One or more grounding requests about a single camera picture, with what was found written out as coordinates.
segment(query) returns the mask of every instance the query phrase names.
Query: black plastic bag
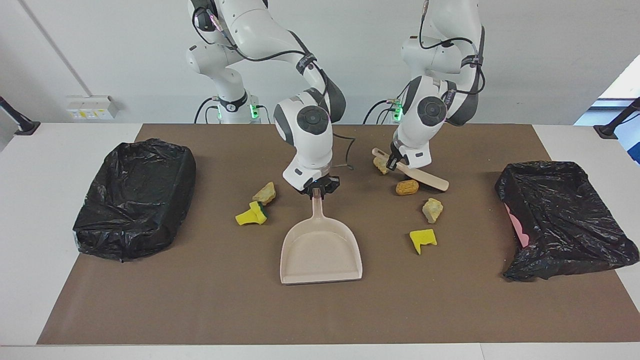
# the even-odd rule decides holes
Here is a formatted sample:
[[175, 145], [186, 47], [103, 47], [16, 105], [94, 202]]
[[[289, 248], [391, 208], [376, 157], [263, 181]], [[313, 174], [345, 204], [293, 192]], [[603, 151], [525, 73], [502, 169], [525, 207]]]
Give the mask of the black plastic bag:
[[82, 253], [126, 261], [171, 244], [189, 210], [196, 163], [189, 148], [149, 139], [104, 159], [74, 224]]
[[495, 190], [517, 219], [516, 233], [520, 222], [519, 235], [529, 237], [526, 247], [518, 241], [515, 259], [503, 274], [508, 279], [548, 279], [638, 262], [636, 245], [576, 163], [509, 164]]

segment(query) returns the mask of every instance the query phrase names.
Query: yellow object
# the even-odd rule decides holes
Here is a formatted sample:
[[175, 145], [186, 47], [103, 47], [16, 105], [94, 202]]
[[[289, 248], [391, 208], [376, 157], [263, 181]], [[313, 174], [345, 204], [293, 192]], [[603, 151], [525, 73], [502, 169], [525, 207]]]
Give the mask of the yellow object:
[[443, 209], [444, 207], [440, 201], [429, 198], [429, 201], [427, 201], [422, 207], [422, 213], [427, 218], [429, 224], [435, 224]]
[[249, 203], [249, 210], [236, 216], [238, 225], [264, 224], [267, 221], [267, 213], [264, 212], [262, 204], [257, 201]]
[[418, 252], [418, 255], [422, 254], [420, 252], [421, 245], [438, 245], [438, 242], [436, 241], [436, 234], [431, 229], [412, 231], [409, 233], [409, 237], [411, 238], [411, 241], [413, 241], [413, 246]]
[[413, 195], [418, 192], [420, 184], [416, 180], [401, 181], [396, 185], [396, 194], [400, 196]]
[[383, 175], [387, 175], [389, 173], [389, 169], [387, 169], [387, 163], [381, 158], [373, 158], [373, 165], [375, 165]]
[[276, 187], [273, 181], [265, 185], [260, 191], [252, 198], [253, 201], [259, 201], [262, 205], [269, 204], [276, 198]]

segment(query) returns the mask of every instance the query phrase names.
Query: dustpan handle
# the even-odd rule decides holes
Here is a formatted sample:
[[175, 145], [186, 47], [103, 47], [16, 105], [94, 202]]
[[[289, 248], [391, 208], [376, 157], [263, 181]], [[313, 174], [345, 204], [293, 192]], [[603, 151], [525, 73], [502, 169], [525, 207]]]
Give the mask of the dustpan handle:
[[320, 196], [320, 189], [314, 188], [314, 196], [312, 198], [312, 218], [323, 218], [324, 214], [322, 212], [322, 197]]

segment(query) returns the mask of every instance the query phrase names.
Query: black rubber foot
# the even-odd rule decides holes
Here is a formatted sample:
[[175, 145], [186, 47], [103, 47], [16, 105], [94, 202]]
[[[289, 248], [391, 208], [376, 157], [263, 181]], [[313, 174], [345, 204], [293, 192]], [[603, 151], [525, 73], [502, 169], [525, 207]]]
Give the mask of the black rubber foot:
[[616, 134], [611, 134], [611, 135], [607, 135], [605, 133], [602, 132], [602, 129], [605, 128], [606, 125], [594, 125], [593, 128], [596, 130], [596, 133], [598, 133], [598, 135], [603, 138], [603, 139], [614, 139], [617, 140], [618, 137], [616, 136]]
[[36, 132], [36, 129], [38, 129], [38, 126], [40, 126], [40, 122], [39, 121], [34, 121], [33, 122], [33, 128], [31, 130], [29, 130], [29, 131], [20, 131], [20, 130], [18, 130], [18, 131], [16, 131], [14, 133], [14, 135], [22, 135], [22, 136], [31, 135], [31, 134]]

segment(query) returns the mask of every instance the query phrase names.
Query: blue object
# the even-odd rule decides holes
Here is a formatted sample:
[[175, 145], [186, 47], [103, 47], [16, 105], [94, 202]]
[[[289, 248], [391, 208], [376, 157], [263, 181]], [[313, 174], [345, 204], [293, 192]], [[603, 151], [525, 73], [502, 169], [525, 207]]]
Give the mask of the blue object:
[[631, 158], [640, 165], [640, 142], [635, 144], [629, 151], [627, 151]]

